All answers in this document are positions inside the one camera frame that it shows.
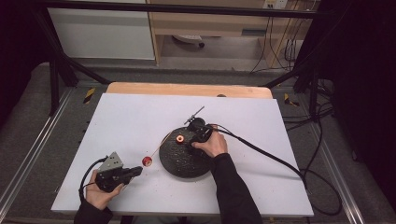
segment white tabletop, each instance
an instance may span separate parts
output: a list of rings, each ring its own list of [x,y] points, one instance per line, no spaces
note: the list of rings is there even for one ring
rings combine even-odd
[[[51,208],[75,213],[78,188],[88,167],[116,151],[124,168],[141,164],[163,138],[201,106],[197,117],[220,124],[235,135],[297,168],[276,100],[204,96],[105,93]],[[245,180],[262,216],[309,217],[313,211],[302,180],[286,166],[225,136],[238,174]],[[216,184],[207,173],[194,179],[170,175],[159,154],[144,167],[109,208],[119,215],[211,216],[219,213]]]

